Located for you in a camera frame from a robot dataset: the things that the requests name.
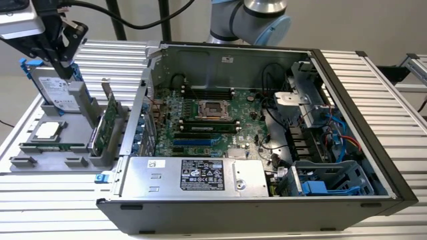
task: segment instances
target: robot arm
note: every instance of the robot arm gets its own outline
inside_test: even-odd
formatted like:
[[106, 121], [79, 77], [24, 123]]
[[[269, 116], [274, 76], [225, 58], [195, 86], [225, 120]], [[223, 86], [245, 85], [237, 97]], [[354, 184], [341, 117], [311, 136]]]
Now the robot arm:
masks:
[[[174, 18], [193, 3], [194, 0], [189, 1], [167, 19], [143, 26], [119, 19], [94, 4], [90, 7], [129, 27], [147, 29]], [[53, 65], [59, 77], [70, 80], [74, 75], [71, 63], [89, 27], [67, 19], [66, 6], [71, 4], [65, 0], [0, 0], [0, 40], [30, 58], [41, 57]], [[213, 0], [209, 42], [225, 44], [242, 39], [251, 45], [278, 45], [291, 25], [291, 18], [285, 15], [286, 7], [286, 0]]]
[[291, 17], [286, 0], [213, 0], [211, 30], [207, 42], [277, 46], [285, 38]]
[[30, 58], [50, 62], [61, 78], [69, 80], [89, 27], [67, 20], [66, 11], [59, 0], [0, 0], [0, 40]]

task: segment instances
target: red cable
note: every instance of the red cable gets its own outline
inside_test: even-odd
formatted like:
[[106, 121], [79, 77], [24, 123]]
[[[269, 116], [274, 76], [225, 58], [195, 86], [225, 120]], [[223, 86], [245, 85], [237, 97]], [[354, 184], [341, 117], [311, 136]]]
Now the red cable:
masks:
[[343, 139], [349, 139], [349, 140], [351, 140], [357, 145], [358, 145], [358, 147], [359, 147], [359, 151], [362, 152], [362, 147], [361, 147], [361, 144], [359, 144], [359, 142], [357, 141], [357, 139], [354, 139], [351, 136], [339, 136], [341, 138], [343, 138]]

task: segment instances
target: blue tab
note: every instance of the blue tab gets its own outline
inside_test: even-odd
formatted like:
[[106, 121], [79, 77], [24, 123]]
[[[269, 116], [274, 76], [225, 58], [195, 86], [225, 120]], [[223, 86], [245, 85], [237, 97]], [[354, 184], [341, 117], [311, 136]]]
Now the blue tab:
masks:
[[109, 183], [109, 175], [107, 174], [97, 174], [94, 182], [97, 184], [107, 184]]
[[30, 62], [27, 62], [27, 66], [33, 66], [33, 67], [41, 67], [45, 64], [45, 62], [42, 60], [31, 60]]

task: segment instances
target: power supply label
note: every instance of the power supply label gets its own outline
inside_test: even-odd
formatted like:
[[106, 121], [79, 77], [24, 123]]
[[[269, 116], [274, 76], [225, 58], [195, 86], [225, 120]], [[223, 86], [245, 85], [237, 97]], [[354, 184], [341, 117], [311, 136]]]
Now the power supply label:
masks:
[[226, 190], [223, 160], [183, 160], [181, 189], [185, 191]]

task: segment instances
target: barcode sticker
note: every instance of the barcode sticker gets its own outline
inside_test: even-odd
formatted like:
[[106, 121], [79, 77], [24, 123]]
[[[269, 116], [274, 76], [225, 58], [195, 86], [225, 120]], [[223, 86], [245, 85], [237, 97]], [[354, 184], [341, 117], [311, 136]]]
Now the barcode sticker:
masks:
[[154, 169], [154, 168], [165, 168], [167, 165], [167, 160], [149, 160], [147, 168]]

